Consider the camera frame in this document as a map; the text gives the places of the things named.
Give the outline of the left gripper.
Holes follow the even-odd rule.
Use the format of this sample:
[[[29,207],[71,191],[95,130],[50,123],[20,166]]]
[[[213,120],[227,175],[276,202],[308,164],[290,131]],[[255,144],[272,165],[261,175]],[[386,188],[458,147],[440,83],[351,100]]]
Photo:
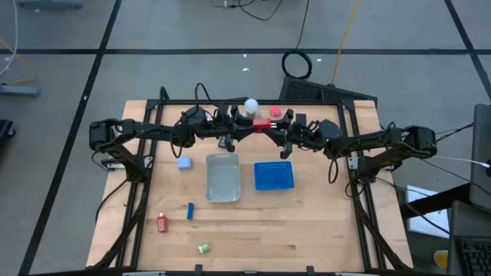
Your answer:
[[[228,108],[229,106],[225,104],[218,104],[216,106],[216,109],[213,111],[213,126],[215,126],[220,132],[218,140],[221,136],[224,136],[226,138],[225,150],[229,153],[234,153],[236,148],[233,145],[234,137],[231,131],[232,121],[227,114]],[[236,140],[242,140],[248,135],[253,134],[254,132],[254,126],[243,126],[240,124],[236,124]]]

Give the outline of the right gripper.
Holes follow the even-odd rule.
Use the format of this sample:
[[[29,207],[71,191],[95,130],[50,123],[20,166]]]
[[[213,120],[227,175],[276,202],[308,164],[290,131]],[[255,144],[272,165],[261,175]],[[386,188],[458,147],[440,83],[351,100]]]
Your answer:
[[[313,120],[307,123],[305,113],[296,113],[295,119],[285,132],[286,124],[279,121],[270,121],[264,125],[264,134],[276,145],[282,145],[281,159],[287,159],[292,153],[292,147],[300,150],[318,152],[321,150],[321,138],[318,134],[320,122]]]

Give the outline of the red wall charger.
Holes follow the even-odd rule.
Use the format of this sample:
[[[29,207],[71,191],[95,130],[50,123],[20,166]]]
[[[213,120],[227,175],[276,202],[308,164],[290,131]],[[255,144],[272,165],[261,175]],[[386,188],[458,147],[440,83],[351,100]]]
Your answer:
[[[277,123],[272,121],[270,118],[254,119],[252,121],[252,125],[258,130],[271,129],[277,127]]]

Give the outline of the white bulb brass lamp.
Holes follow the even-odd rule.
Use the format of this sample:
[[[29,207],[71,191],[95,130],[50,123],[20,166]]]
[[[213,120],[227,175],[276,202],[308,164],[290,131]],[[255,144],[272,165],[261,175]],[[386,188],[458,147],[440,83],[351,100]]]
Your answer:
[[[243,104],[242,115],[248,119],[260,118],[259,102],[256,99],[248,98]]]

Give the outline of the blue perforated plastic basket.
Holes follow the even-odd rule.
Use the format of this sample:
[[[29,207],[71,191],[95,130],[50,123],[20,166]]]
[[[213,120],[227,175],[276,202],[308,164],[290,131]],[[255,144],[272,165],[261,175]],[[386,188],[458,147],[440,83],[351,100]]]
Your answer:
[[[272,191],[295,187],[292,164],[289,161],[254,164],[255,189]]]

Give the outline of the black perforated panel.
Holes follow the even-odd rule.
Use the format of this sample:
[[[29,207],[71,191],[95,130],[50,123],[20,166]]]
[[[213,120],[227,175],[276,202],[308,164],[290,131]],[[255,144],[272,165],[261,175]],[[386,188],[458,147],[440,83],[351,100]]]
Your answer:
[[[285,77],[279,96],[280,100],[320,100],[324,102],[336,100],[371,100],[377,104],[377,98],[336,88],[332,84],[316,84],[306,80]]]

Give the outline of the clear plastic bin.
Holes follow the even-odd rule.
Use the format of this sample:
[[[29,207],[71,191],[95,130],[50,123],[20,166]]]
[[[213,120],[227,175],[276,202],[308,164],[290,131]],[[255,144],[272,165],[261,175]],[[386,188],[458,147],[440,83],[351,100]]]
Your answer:
[[[239,156],[235,153],[206,157],[206,194],[208,202],[237,202],[241,196]]]

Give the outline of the black beam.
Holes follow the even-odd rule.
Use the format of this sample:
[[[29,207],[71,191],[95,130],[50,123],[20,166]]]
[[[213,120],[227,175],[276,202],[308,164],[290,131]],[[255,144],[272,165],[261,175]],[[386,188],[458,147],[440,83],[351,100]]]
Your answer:
[[[469,183],[407,204],[401,203],[400,213],[403,219],[411,219],[427,213],[449,209],[455,201],[470,203]]]

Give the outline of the grey monitor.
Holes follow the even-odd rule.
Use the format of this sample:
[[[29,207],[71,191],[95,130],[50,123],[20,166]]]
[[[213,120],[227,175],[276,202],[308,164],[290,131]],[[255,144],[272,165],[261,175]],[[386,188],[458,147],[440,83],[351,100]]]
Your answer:
[[[491,210],[491,106],[483,103],[474,107],[472,160],[488,164],[489,168],[471,166],[470,200]]]

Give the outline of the yellow object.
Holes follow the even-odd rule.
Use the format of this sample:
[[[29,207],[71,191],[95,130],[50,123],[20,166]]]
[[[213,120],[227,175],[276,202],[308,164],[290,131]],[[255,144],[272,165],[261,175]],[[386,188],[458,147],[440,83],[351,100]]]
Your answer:
[[[433,253],[433,261],[438,268],[446,270],[448,267],[448,251],[437,250]]]

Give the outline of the grey laptop with keyboard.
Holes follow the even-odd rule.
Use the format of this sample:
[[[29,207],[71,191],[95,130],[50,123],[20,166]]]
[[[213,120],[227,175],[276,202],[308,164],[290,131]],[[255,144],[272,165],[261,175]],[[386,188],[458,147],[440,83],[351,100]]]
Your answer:
[[[447,274],[491,276],[491,212],[454,202]]]

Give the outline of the grey metal foot bar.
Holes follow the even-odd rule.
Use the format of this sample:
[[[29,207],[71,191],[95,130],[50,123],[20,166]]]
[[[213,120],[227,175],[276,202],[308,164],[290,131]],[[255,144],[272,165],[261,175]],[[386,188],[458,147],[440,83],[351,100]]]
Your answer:
[[[0,84],[0,96],[39,97],[41,89],[29,86],[10,86]]]
[[[84,0],[15,0],[23,8],[79,9]]]

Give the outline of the black caster base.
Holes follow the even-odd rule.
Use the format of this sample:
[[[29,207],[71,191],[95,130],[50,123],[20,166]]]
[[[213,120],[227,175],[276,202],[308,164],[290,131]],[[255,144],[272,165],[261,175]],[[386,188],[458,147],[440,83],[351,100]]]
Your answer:
[[[13,122],[10,120],[0,120],[0,140],[13,137],[16,131],[13,127]]]

